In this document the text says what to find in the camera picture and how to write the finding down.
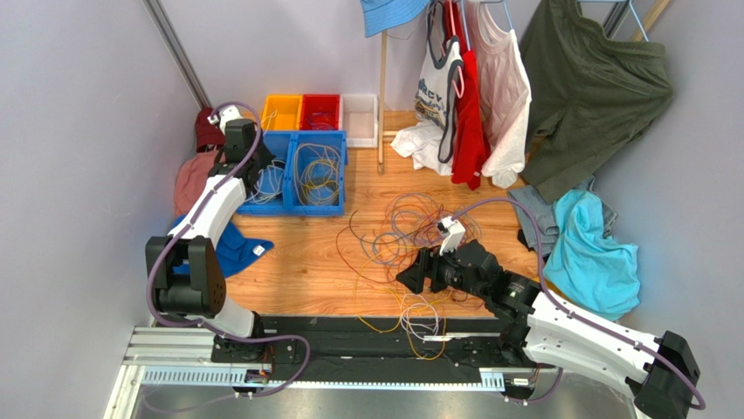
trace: red shirt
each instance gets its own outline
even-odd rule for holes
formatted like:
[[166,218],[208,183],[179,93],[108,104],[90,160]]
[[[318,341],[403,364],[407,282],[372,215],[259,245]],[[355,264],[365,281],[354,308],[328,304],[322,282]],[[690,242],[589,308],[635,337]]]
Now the red shirt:
[[[444,27],[447,37],[451,33],[450,1],[444,5]],[[463,97],[455,100],[457,110],[457,133],[455,136],[455,155],[452,159],[452,183],[467,183],[470,189],[480,186],[480,170],[488,160],[491,147],[483,135],[480,125],[480,99],[478,96],[478,63],[475,52],[468,50],[465,42],[465,32],[458,6],[452,5],[455,31],[460,40],[463,52],[463,76],[465,77],[465,92]]]

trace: blue bin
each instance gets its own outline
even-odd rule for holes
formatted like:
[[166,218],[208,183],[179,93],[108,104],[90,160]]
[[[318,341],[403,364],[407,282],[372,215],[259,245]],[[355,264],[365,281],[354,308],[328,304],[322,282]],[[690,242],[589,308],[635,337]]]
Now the blue bin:
[[[265,131],[264,132],[264,144],[276,155],[276,158],[286,162],[285,173],[289,173],[287,170],[290,168],[289,156],[290,148],[292,143],[295,141],[297,132],[295,131]],[[282,194],[275,198],[273,201],[268,203],[249,203],[245,202],[243,205],[238,207],[235,211],[241,216],[285,216],[289,215],[288,202],[289,200],[284,197],[284,182],[278,187],[282,189]],[[271,188],[268,183],[264,189]]]
[[[319,160],[317,154],[322,153],[320,148],[315,146],[328,146],[338,150],[337,158],[341,161],[338,161],[337,185],[330,183],[328,186],[302,194],[298,177],[302,176],[313,161]],[[289,213],[295,216],[343,216],[346,202],[344,175],[346,165],[348,165],[346,131],[300,131],[297,133],[296,141],[290,146],[289,154],[291,167],[284,177],[284,193],[282,194],[288,201]],[[327,177],[331,172],[328,165],[317,165],[311,170],[310,176],[319,179]],[[325,200],[332,196],[335,196],[332,202],[317,204],[318,200]]]

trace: gray jeans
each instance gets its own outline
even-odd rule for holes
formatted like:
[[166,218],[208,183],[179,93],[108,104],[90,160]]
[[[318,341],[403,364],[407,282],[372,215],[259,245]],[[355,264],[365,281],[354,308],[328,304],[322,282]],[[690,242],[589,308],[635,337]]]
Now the gray jeans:
[[[594,176],[579,183],[574,189],[587,190],[594,192]],[[540,238],[542,241],[542,254],[540,256],[549,255],[553,252],[555,242],[558,240],[558,224],[555,223],[555,213],[553,212],[553,205],[546,203],[540,192],[537,191],[533,186],[527,185],[523,188],[513,189],[507,192],[509,197],[521,203],[527,207],[530,212],[534,215],[537,226],[540,228]],[[525,234],[525,240],[527,246],[530,249],[537,251],[537,234],[534,232],[532,223],[529,221],[529,217],[520,208],[515,205],[514,212],[517,214],[517,218],[520,220],[522,231]],[[612,227],[615,225],[617,220],[617,213],[606,203],[602,202],[602,215],[604,216],[604,236],[607,237],[612,234]]]

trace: white shirt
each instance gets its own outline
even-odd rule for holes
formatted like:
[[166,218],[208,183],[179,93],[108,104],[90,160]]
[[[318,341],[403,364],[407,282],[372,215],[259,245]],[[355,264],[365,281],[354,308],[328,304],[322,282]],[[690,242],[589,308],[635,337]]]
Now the white shirt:
[[494,185],[508,188],[525,168],[532,94],[514,30],[502,31],[481,4],[465,5],[471,48],[478,60],[483,133],[491,144],[491,156],[481,173],[491,177]]

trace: white wall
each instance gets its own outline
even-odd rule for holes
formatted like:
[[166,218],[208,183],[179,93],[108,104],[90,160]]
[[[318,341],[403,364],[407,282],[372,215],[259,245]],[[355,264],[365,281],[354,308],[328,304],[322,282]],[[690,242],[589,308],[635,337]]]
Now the white wall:
[[143,4],[3,2],[0,416],[101,417],[196,102]]
[[[538,3],[510,3],[518,36]],[[379,92],[381,35],[364,37],[359,0],[163,0],[163,5],[215,105],[243,100],[263,106],[272,93]],[[506,28],[502,6],[488,7]],[[425,26],[419,16],[389,30],[398,38],[410,35],[388,40],[390,109],[413,109]]]
[[691,418],[741,417],[742,16],[742,2],[672,2],[650,35],[666,45],[676,97],[597,174],[617,238],[640,244],[641,305],[624,322],[688,339],[709,404]]

